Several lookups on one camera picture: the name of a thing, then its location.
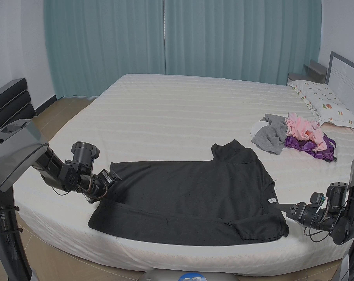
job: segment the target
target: white headboard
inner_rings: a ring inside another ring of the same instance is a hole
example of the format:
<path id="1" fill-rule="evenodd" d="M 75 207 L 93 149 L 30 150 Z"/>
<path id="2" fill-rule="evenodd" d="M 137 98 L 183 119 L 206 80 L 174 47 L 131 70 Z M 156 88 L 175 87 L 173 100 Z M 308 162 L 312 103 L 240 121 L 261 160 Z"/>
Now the white headboard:
<path id="1" fill-rule="evenodd" d="M 354 113 L 354 63 L 332 52 L 326 83 Z"/>

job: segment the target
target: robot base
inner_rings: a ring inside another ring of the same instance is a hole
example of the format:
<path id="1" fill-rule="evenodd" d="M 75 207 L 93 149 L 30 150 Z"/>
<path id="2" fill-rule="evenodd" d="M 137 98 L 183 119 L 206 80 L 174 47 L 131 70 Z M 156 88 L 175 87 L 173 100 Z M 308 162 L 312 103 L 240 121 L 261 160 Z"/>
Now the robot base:
<path id="1" fill-rule="evenodd" d="M 138 281 L 238 281 L 238 278 L 227 273 L 153 269 L 142 275 Z"/>

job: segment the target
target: purple garment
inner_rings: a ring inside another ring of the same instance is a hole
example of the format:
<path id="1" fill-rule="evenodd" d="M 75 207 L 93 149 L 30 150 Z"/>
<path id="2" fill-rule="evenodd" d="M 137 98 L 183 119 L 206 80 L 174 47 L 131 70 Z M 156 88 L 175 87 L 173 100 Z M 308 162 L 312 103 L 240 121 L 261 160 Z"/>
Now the purple garment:
<path id="1" fill-rule="evenodd" d="M 315 158 L 318 159 L 323 159 L 325 161 L 331 162 L 331 161 L 336 161 L 337 158 L 334 157 L 334 148 L 336 147 L 336 142 L 333 139 L 330 139 L 329 137 L 324 134 L 323 140 L 326 143 L 326 146 L 328 147 L 324 151 L 318 151 L 314 152 L 312 151 L 314 148 L 317 147 L 317 144 L 315 144 L 313 141 L 299 141 L 293 136 L 288 136 L 285 140 L 285 147 L 290 147 L 297 149 L 299 151 L 305 151 L 308 154 L 312 155 Z"/>

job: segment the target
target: black leather headboard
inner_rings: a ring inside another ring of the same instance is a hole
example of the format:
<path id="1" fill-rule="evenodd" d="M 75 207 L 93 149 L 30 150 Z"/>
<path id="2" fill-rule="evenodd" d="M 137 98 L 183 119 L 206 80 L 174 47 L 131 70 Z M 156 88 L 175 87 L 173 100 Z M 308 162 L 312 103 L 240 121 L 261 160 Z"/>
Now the black leather headboard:
<path id="1" fill-rule="evenodd" d="M 25 78 L 12 80 L 0 88 L 0 128 L 18 119 L 31 119 L 35 111 L 31 105 Z"/>

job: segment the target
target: wall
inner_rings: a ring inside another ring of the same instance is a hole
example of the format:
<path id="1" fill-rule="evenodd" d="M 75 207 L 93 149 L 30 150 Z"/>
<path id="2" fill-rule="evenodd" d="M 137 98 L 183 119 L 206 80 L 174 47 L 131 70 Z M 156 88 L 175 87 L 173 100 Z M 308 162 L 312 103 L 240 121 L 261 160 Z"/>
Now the wall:
<path id="1" fill-rule="evenodd" d="M 55 95 L 45 48 L 43 0 L 0 0 L 0 87 L 25 77 L 36 109 Z"/>
<path id="2" fill-rule="evenodd" d="M 319 63 L 329 66 L 334 51 L 354 62 L 354 0 L 321 0 L 323 15 Z"/>

